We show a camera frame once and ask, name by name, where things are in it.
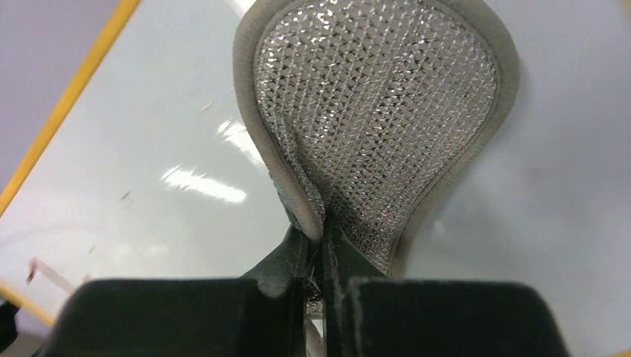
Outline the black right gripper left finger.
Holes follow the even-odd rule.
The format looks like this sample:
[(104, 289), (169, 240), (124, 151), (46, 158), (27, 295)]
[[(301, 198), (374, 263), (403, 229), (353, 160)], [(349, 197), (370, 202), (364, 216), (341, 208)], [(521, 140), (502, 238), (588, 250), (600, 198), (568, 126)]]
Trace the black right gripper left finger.
[(238, 278), (93, 280), (40, 356), (304, 356), (309, 240), (290, 228)]

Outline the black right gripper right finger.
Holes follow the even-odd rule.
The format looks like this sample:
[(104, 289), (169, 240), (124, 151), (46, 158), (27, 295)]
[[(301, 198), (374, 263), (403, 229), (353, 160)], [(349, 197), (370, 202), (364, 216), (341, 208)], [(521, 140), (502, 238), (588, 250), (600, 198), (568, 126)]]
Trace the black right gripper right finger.
[(530, 286), (386, 277), (328, 219), (322, 240), (328, 356), (567, 356)]

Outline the yellow framed whiteboard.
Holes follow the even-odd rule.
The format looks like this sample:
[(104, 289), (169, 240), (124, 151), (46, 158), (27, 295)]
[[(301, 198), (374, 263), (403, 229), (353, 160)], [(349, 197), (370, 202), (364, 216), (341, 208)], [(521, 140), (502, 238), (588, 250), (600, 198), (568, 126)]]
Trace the yellow framed whiteboard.
[[(491, 1), (521, 65), (510, 117), (423, 223), (406, 276), (513, 280), (573, 356), (630, 348), (630, 8)], [(288, 220), (246, 133), (248, 1), (143, 1), (1, 215), (1, 287), (44, 325), (86, 279), (234, 277)]]

